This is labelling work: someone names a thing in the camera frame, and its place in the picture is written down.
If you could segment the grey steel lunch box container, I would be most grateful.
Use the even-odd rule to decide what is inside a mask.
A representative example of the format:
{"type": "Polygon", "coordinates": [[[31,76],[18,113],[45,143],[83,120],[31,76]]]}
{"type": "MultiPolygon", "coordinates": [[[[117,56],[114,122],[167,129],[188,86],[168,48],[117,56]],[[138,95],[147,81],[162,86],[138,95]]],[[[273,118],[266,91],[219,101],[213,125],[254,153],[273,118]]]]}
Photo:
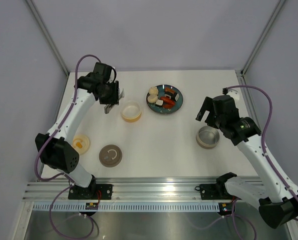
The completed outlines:
{"type": "Polygon", "coordinates": [[[201,127],[196,134],[197,144],[205,149],[212,149],[217,146],[220,140],[220,133],[210,126],[201,127]]]}

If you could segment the grey lunch box lid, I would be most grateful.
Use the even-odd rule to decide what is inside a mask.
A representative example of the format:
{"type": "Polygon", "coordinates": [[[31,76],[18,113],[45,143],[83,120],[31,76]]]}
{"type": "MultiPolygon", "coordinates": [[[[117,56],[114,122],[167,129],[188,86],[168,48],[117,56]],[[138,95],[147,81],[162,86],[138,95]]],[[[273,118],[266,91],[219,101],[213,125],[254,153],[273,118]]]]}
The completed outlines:
{"type": "Polygon", "coordinates": [[[106,145],[99,152],[99,161],[103,166],[113,168],[122,161],[122,151],[114,144],[106,145]]]}

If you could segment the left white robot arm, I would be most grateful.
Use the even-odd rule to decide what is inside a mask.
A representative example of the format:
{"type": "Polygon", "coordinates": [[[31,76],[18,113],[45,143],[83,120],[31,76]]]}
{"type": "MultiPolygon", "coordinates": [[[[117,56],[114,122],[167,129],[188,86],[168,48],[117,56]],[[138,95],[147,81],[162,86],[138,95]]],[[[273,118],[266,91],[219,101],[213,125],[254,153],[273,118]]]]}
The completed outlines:
{"type": "Polygon", "coordinates": [[[92,72],[76,77],[71,102],[47,133],[35,138],[38,155],[36,160],[57,170],[79,186],[79,193],[86,199],[97,193],[92,184],[93,176],[79,163],[79,153],[73,148],[73,138],[89,109],[99,102],[108,114],[124,97],[116,80],[114,67],[97,62],[92,72]]]}

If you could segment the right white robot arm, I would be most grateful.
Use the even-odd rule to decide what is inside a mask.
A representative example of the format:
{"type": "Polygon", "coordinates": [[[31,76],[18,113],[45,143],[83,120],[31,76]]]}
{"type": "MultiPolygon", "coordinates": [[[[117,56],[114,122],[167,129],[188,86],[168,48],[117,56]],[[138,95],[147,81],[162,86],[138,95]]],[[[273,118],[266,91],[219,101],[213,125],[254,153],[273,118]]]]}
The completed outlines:
{"type": "Polygon", "coordinates": [[[201,121],[205,112],[207,126],[220,130],[224,137],[248,159],[260,177],[264,189],[258,188],[229,172],[214,184],[201,184],[195,189],[203,200],[219,197],[223,200],[240,198],[256,208],[271,228],[298,217],[298,186],[287,176],[265,143],[265,130],[260,130],[250,117],[240,117],[235,100],[228,94],[206,97],[197,114],[201,121]]]}

